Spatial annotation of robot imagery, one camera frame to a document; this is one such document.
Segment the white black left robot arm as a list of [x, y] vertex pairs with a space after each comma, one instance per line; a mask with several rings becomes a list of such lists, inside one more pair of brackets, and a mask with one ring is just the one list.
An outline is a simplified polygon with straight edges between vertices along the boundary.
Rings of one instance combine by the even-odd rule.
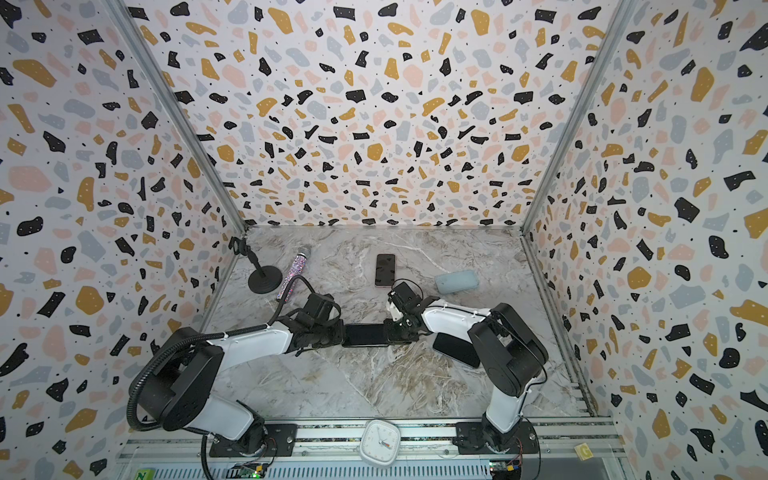
[[305, 305], [265, 324], [203, 334], [174, 333], [134, 378], [126, 420], [135, 431], [191, 429], [227, 440], [255, 440], [260, 417], [213, 393], [222, 371], [256, 359], [342, 342], [341, 308], [330, 295], [312, 293]]

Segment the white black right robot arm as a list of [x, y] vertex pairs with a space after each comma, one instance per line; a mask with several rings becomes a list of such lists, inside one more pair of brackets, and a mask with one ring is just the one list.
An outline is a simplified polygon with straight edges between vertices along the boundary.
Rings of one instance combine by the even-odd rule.
[[516, 427], [528, 392], [546, 381], [549, 354], [512, 306], [454, 305], [435, 296], [422, 297], [401, 282], [388, 292], [387, 309], [391, 318], [384, 331], [392, 343], [444, 334], [469, 344], [493, 385], [483, 421], [498, 435]]

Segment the silver smartphone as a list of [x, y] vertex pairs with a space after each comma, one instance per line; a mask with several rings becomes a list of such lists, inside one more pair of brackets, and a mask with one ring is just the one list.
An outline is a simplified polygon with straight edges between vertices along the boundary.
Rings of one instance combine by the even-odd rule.
[[389, 345], [383, 324], [350, 324], [344, 327], [344, 348], [386, 347]]

